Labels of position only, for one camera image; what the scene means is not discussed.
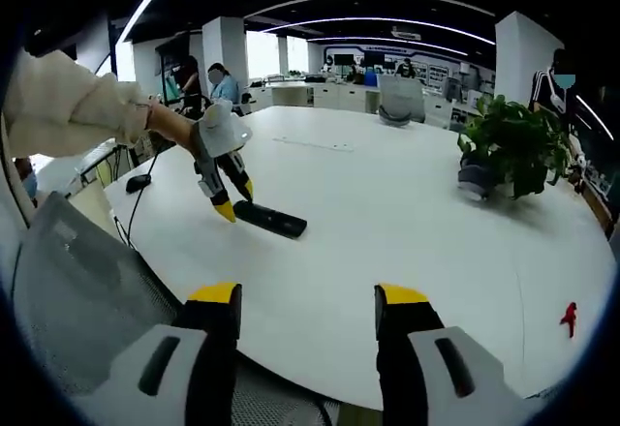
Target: white desk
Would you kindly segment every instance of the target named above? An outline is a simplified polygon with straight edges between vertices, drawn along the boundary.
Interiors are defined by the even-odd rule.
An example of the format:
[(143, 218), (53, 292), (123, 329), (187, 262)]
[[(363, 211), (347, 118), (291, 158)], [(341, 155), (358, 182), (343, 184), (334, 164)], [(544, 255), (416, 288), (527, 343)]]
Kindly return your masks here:
[(379, 89), (366, 85), (285, 81), (247, 91), (254, 101), (252, 111), (272, 106), (308, 107), (310, 93), (314, 95), (314, 107), (369, 113), (376, 112), (379, 107)]
[[(202, 285), (243, 285), (241, 352), (304, 387), (379, 410), (373, 286), (387, 282), (424, 292), (445, 325), (504, 363), (523, 396), (570, 371), (614, 275), (581, 197), (546, 186), (518, 202), (472, 203), (456, 187), (456, 134), (426, 125), (278, 106), (244, 121), (254, 131), (242, 153), (256, 202), (306, 219), (304, 234), (290, 240), (227, 223), (180, 148), (157, 161), (132, 234), (182, 301)], [(127, 176), (149, 164), (106, 189), (125, 228), (136, 200), (125, 193)], [(572, 340), (559, 325), (571, 301)]]
[[(34, 166), (37, 173), (38, 189), (42, 192), (58, 191), (63, 195), (74, 195), (83, 187), (82, 176), (97, 164), (111, 155), (117, 147), (116, 141), (111, 138), (102, 142), (88, 152), (73, 157), (50, 158), (41, 167)], [(127, 172), (130, 168), (127, 157), (123, 154), (121, 162), (122, 171)]]

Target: window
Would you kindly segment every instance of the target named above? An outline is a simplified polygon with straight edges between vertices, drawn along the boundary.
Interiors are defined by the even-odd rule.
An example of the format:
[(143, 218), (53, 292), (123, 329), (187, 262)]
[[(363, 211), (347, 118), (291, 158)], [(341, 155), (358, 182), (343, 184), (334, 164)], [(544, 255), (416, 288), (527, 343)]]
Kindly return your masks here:
[(289, 70), (309, 72), (308, 42), (298, 37), (287, 37), (287, 52), (289, 54)]
[[(118, 80), (135, 81), (136, 67), (134, 66), (134, 47), (131, 42), (123, 42), (116, 46), (116, 71)], [(97, 76), (103, 76), (112, 72), (111, 60), (108, 56), (106, 61), (97, 70)]]
[(275, 34), (248, 31), (246, 47), (250, 79), (280, 74), (278, 38)]

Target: computer monitor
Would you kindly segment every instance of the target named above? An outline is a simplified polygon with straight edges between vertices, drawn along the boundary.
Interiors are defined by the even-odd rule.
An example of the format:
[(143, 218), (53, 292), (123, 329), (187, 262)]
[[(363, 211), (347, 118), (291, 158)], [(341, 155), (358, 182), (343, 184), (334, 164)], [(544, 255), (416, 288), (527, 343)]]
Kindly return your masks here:
[(386, 55), (377, 51), (367, 51), (364, 53), (364, 66), (384, 66)]
[(336, 54), (333, 55), (333, 64), (335, 66), (350, 66), (355, 63), (352, 54)]

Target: person in light blue shirt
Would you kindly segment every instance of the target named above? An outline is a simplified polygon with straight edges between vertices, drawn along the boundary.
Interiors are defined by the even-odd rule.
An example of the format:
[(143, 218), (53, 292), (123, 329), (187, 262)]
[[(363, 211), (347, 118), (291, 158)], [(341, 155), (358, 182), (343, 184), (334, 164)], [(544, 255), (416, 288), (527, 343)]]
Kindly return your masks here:
[(211, 101), (215, 99), (230, 100), (234, 105), (238, 105), (239, 101), (239, 84), (231, 76), (222, 63), (213, 63), (208, 72), (209, 82), (213, 84), (211, 91)]

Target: potted plant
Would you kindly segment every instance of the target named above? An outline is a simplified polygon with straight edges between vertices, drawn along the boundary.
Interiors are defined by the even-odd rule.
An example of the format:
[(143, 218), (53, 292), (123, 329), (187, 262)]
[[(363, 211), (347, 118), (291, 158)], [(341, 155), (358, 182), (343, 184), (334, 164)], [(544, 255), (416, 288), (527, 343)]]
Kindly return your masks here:
[(564, 174), (569, 159), (568, 137), (555, 114), (530, 111), (503, 95), (478, 100), (475, 117), (458, 137), (463, 152), (459, 186), (486, 198), (499, 184), (512, 184), (512, 198), (539, 194), (547, 173), (551, 185)]

